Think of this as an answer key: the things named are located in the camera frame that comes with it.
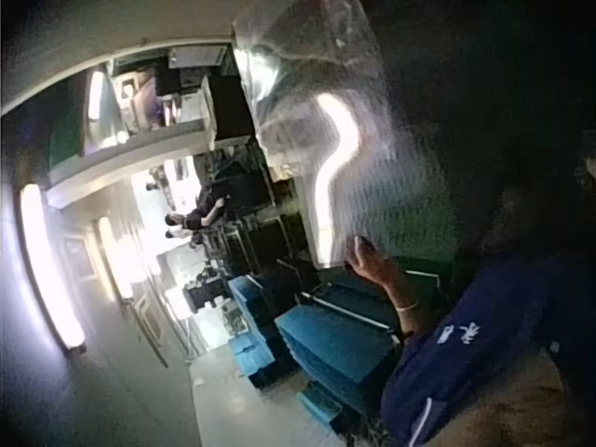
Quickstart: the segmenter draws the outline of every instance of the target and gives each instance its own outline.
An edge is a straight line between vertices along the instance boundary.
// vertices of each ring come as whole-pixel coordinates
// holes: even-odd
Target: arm
[[[348,248],[348,261],[361,277],[380,286],[391,300],[404,334],[413,335],[432,329],[432,316],[419,304],[400,267],[384,257],[363,237],[354,238]]]
[[[213,221],[215,221],[219,208],[222,208],[224,205],[225,200],[223,198],[218,198],[215,202],[215,206],[211,209],[211,211],[209,211],[209,214],[207,214],[206,217],[201,218],[201,225],[209,226],[213,224]]]

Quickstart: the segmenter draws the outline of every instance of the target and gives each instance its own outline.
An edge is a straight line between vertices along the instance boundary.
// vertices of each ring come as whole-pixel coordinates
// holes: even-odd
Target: person
[[[192,212],[186,215],[177,212],[169,212],[166,214],[164,220],[167,226],[181,225],[185,230],[197,231],[213,224],[215,219],[218,217],[220,209],[223,208],[224,205],[225,199],[218,198],[215,201],[215,205],[206,216],[204,216],[203,212],[201,212],[199,209],[194,209]]]
[[[404,348],[381,405],[399,445],[596,445],[594,262],[522,249],[536,208],[511,190],[502,197],[496,227],[515,237],[489,232],[490,255],[440,321],[396,262],[364,237],[348,244],[354,271],[386,292],[400,321]]]
[[[174,239],[175,237],[179,239],[186,239],[193,235],[192,230],[186,230],[184,228],[170,228],[166,230],[166,239]]]

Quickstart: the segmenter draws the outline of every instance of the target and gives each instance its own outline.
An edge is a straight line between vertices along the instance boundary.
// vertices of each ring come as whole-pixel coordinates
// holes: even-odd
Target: white logo
[[[454,328],[455,328],[455,326],[453,324],[445,326],[443,328],[443,332],[440,334],[439,340],[437,340],[437,345],[442,345],[447,340],[449,340],[449,336],[454,331]]]
[[[462,343],[464,345],[469,345],[474,341],[474,337],[478,335],[481,327],[474,322],[469,323],[469,326],[460,326],[459,329],[464,331],[462,335]]]

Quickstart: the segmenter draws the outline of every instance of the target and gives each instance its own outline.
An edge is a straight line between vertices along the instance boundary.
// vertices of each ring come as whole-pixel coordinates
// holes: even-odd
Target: ceiling light
[[[93,76],[91,77],[91,86],[89,88],[88,117],[94,121],[100,119],[104,78],[105,76],[103,72],[100,71],[93,72]]]
[[[20,212],[34,279],[52,324],[66,348],[81,346],[85,343],[85,334],[54,262],[47,239],[41,192],[36,184],[28,184],[21,191]]]

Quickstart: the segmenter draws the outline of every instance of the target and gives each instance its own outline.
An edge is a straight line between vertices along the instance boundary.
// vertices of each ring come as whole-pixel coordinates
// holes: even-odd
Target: hand
[[[374,245],[362,236],[354,237],[347,247],[347,261],[361,277],[381,286],[393,288],[405,283],[400,267],[379,253]]]

